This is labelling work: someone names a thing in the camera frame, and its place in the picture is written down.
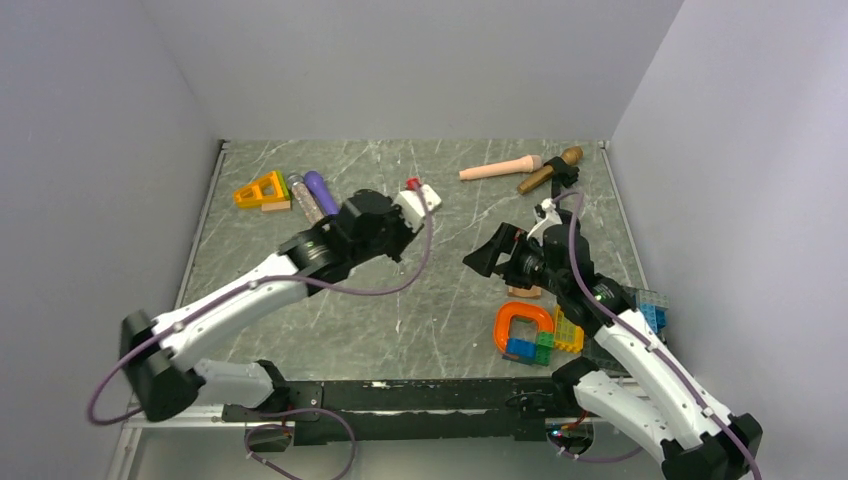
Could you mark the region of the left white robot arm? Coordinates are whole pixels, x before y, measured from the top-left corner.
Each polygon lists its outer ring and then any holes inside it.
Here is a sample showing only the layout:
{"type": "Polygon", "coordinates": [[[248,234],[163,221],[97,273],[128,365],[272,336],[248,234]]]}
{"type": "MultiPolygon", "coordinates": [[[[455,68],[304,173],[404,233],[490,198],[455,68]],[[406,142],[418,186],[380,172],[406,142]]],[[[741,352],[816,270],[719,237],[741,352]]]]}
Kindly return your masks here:
{"type": "Polygon", "coordinates": [[[379,256],[398,262],[420,232],[432,234],[441,198],[416,183],[389,198],[357,191],[340,211],[296,233],[243,276],[154,318],[143,311],[122,322],[120,367],[147,420],[161,422],[193,405],[228,404],[264,420],[292,406],[290,388],[268,360],[246,364],[207,358],[254,322],[322,290],[365,296],[345,287],[353,269],[379,256]]]}

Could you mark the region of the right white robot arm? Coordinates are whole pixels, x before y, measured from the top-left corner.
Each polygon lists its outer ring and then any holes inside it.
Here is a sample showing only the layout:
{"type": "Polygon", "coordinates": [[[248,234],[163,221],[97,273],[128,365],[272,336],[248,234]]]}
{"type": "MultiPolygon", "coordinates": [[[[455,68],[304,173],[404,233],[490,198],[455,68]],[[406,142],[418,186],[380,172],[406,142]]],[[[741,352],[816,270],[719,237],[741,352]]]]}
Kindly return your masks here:
{"type": "Polygon", "coordinates": [[[623,287],[596,272],[577,221],[548,226],[540,238],[503,223],[463,263],[508,286],[553,294],[566,318],[609,352],[647,396],[621,388],[580,357],[551,376],[551,399],[560,413],[584,409],[606,419],[649,453],[666,479],[762,476],[756,465],[760,423],[709,394],[658,339],[623,287]]]}

